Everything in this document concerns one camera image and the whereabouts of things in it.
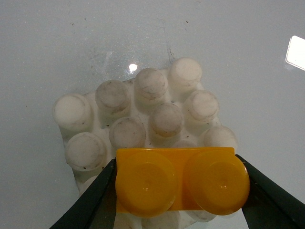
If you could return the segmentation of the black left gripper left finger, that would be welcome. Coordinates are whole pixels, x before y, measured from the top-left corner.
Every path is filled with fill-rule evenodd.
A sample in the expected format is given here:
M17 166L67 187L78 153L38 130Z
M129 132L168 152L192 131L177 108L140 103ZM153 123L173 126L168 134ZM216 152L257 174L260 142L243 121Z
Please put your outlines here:
M112 159L52 229L112 229L116 217L116 159Z

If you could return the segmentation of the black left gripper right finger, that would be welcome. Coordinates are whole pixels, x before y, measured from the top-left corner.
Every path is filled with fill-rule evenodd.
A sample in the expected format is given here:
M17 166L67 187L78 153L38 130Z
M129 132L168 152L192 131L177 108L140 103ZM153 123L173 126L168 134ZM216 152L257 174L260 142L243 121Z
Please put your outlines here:
M303 229L305 205L240 155L250 178L250 193L242 207L250 229Z

